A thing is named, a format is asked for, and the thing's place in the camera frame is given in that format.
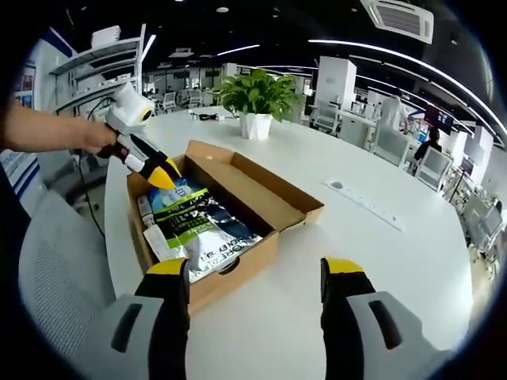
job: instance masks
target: open box lid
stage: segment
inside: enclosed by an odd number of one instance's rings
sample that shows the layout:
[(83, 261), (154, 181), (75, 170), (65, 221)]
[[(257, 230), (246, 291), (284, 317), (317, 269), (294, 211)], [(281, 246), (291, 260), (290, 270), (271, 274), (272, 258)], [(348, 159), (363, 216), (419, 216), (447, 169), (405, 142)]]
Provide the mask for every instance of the open box lid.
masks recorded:
[(250, 159), (191, 140), (186, 156), (277, 231), (316, 219), (323, 204)]

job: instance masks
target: black wire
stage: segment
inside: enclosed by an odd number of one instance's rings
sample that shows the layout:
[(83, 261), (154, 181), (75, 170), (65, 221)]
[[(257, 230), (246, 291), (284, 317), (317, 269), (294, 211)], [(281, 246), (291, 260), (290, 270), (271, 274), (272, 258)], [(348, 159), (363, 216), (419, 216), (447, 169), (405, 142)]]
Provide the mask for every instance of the black wire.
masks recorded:
[[(111, 101), (114, 101), (113, 98), (111, 97), (105, 97), (103, 99), (101, 99), (101, 101), (99, 101), (93, 108), (92, 110), (90, 111), (90, 113), (88, 114), (88, 117), (86, 118), (87, 120), (90, 120), (90, 117), (93, 115), (93, 112), (98, 108), (99, 105), (101, 105), (102, 103), (104, 103), (105, 101), (107, 100), (111, 100)], [(82, 168), (81, 168), (81, 158), (82, 158), (82, 150), (79, 151), (79, 160), (78, 160), (78, 166), (79, 166), (79, 175), (81, 176), (81, 182), (83, 184), (83, 187), (85, 188), (85, 199), (86, 199), (86, 202), (88, 203), (88, 208), (90, 209), (90, 214), (92, 215), (92, 219), (93, 221), (95, 222), (95, 226), (97, 226), (97, 229), (98, 229), (98, 232), (101, 233), (102, 237), (105, 239), (105, 235), (104, 235), (104, 231), (102, 231), (102, 228), (101, 226), (98, 224), (98, 221), (95, 219), (95, 214), (93, 213), (93, 207), (92, 207), (92, 203), (90, 202), (90, 197), (88, 196), (88, 189), (86, 188), (86, 182), (85, 182), (85, 176), (83, 176), (82, 174)]]

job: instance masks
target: ceiling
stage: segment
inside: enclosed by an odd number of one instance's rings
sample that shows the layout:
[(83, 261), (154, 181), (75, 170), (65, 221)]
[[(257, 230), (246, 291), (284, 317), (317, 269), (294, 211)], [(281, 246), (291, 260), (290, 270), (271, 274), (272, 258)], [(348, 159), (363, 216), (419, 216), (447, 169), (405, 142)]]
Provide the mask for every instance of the ceiling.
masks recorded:
[[(147, 23), (146, 41), (151, 34), (157, 35), (157, 38), (143, 62), (143, 71), (155, 70), (161, 63), (173, 68), (187, 64), (191, 67), (216, 67), (225, 62), (250, 66), (316, 67), (321, 55), (342, 58), (357, 55), (376, 59), (380, 63), (350, 58), (357, 65), (359, 75), (416, 93), (453, 113), (459, 120), (478, 120), (471, 116), (467, 106), (428, 81), (444, 87), (472, 107), (496, 131), (496, 143), (500, 143), (500, 139), (507, 143), (507, 134), (488, 112), (456, 85), (431, 70), (406, 59), (363, 47), (308, 42), (310, 39), (361, 42), (420, 59), (471, 89), (507, 124), (501, 86), (493, 80), (495, 69), (477, 38), (463, 27), (443, 1), (405, 2), (433, 12), (435, 28), (431, 45), (375, 28), (359, 0), (145, 0), (143, 7), (135, 10), (112, 2), (97, 4), (76, 1), (60, 11), (53, 25), (73, 48), (83, 51), (90, 48), (91, 34), (97, 30), (119, 25), (121, 38), (128, 38), (139, 35), (141, 24)], [(216, 10), (221, 6), (227, 7), (228, 12), (217, 13)], [(253, 44), (260, 44), (260, 47), (216, 56), (222, 51)], [(170, 59), (169, 55), (176, 48), (192, 48), (194, 54), (186, 59)], [(419, 74), (428, 81), (385, 63)], [(356, 83), (363, 88), (374, 86), (392, 92), (388, 86), (361, 78)], [(416, 97), (410, 100), (425, 106)]]

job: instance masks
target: human hand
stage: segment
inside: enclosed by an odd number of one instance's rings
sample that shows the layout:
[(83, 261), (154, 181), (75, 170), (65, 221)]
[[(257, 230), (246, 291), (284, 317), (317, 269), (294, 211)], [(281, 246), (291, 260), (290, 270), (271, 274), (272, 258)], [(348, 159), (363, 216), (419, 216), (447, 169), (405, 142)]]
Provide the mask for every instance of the human hand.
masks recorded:
[(97, 154), (104, 146), (114, 145), (116, 133), (104, 123), (92, 123), (86, 121), (82, 125), (81, 144), (82, 149)]

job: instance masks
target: window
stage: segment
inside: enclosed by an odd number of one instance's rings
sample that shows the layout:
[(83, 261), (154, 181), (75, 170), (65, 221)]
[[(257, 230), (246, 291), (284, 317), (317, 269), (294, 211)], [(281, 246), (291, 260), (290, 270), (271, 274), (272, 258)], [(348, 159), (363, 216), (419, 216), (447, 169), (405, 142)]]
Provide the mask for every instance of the window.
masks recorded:
[(196, 87), (199, 88), (199, 78), (190, 78), (190, 88), (195, 89)]

